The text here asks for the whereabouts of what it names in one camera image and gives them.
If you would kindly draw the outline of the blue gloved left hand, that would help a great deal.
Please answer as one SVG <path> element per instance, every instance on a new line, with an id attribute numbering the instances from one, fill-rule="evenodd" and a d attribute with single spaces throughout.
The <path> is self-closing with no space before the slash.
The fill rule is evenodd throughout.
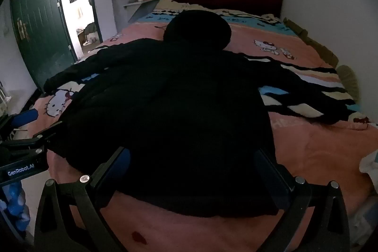
<path id="1" fill-rule="evenodd" d="M 26 231 L 30 223 L 30 211 L 26 205 L 26 196 L 21 181 L 1 187 L 1 210 L 7 210 L 15 218 L 18 231 Z"/>

